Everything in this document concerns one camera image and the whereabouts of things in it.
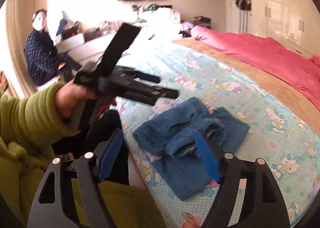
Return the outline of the green sleeve left forearm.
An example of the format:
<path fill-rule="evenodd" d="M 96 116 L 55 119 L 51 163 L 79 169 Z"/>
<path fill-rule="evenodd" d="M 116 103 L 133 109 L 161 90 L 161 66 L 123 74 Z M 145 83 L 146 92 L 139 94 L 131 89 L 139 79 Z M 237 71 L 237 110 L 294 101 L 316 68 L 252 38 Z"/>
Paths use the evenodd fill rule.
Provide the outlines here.
<path fill-rule="evenodd" d="M 52 144 L 77 133 L 61 119 L 55 95 L 58 82 L 22 99 L 1 93 L 1 165 L 46 168 L 53 159 Z"/>

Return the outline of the left hand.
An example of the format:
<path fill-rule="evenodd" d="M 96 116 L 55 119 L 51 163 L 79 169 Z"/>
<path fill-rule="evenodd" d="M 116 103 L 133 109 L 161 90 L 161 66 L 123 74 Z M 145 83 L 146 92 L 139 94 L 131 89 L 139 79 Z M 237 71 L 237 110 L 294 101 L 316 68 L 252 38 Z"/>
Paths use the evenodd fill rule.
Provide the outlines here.
<path fill-rule="evenodd" d="M 61 119 L 71 117 L 72 110 L 80 100 L 97 100 L 99 96 L 85 86 L 69 81 L 55 93 L 55 108 Z"/>

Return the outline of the right hand thumb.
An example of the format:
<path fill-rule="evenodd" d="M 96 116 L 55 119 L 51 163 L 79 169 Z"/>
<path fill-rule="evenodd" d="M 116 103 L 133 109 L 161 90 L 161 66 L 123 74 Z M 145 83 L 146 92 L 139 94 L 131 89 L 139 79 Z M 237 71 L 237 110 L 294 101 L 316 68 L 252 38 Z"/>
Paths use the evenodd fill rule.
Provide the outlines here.
<path fill-rule="evenodd" d="M 182 228 L 200 228 L 199 224 L 197 223 L 195 217 L 188 213 L 183 212 L 182 217 L 185 220 L 184 224 L 182 225 Z"/>

